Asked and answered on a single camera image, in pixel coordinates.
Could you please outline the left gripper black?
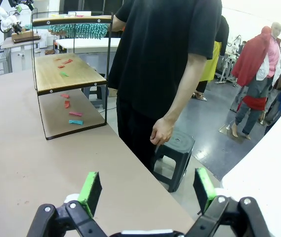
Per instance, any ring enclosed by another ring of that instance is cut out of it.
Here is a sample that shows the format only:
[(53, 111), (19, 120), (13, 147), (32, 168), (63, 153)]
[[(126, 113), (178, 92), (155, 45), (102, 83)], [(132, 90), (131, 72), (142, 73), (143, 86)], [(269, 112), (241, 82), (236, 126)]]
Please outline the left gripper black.
[(17, 12), (22, 11), (20, 4), (24, 4), (28, 7), (33, 6), (33, 0), (9, 0), (8, 1), (11, 7), (16, 7)]

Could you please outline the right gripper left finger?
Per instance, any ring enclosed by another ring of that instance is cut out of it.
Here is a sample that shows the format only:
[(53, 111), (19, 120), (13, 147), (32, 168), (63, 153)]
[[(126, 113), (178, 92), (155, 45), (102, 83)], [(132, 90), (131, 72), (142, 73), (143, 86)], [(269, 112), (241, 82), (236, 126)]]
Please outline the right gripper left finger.
[(102, 185), (98, 172), (90, 172), (79, 197), (60, 207), (42, 204), (38, 207), (28, 230), (28, 237), (63, 237), (75, 230), (81, 237), (105, 237), (105, 232), (94, 220)]

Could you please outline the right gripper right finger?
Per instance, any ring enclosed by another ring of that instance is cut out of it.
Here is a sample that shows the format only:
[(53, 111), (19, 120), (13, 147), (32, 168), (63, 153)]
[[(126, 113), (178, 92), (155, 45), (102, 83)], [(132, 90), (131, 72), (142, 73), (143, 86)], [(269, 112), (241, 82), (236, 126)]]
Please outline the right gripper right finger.
[(269, 237), (271, 234), (253, 197), (235, 200), (218, 194), (205, 168), (195, 169), (193, 187), (201, 215), (184, 236), (212, 237), (220, 226), (229, 226), (237, 237)]

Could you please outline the person's left hand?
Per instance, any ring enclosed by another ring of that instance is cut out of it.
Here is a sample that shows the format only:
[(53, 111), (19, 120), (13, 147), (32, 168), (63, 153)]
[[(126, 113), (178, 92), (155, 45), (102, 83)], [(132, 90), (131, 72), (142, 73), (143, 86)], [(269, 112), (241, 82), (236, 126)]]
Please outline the person's left hand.
[(156, 146), (168, 142), (172, 136), (176, 120), (162, 117), (153, 126), (150, 141)]

